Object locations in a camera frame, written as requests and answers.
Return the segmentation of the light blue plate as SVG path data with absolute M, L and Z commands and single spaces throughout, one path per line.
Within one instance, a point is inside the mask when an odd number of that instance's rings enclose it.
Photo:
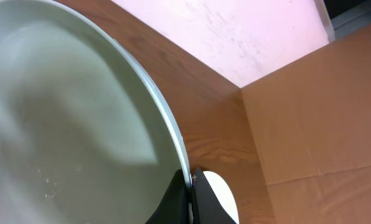
M 222 208 L 236 224 L 239 224 L 236 201 L 226 181 L 215 172 L 206 170 L 203 173 Z
M 0 1 L 0 223 L 145 223 L 185 145 L 114 38 L 55 1 Z

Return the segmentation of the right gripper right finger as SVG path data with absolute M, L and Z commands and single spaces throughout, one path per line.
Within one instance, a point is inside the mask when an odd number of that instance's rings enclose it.
M 193 223 L 236 224 L 220 205 L 202 169 L 194 169 L 192 181 Z

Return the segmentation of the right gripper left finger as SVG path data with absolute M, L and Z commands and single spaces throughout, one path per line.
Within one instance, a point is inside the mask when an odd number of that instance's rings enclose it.
M 160 204 L 146 224 L 188 224 L 189 208 L 182 170 L 174 174 Z

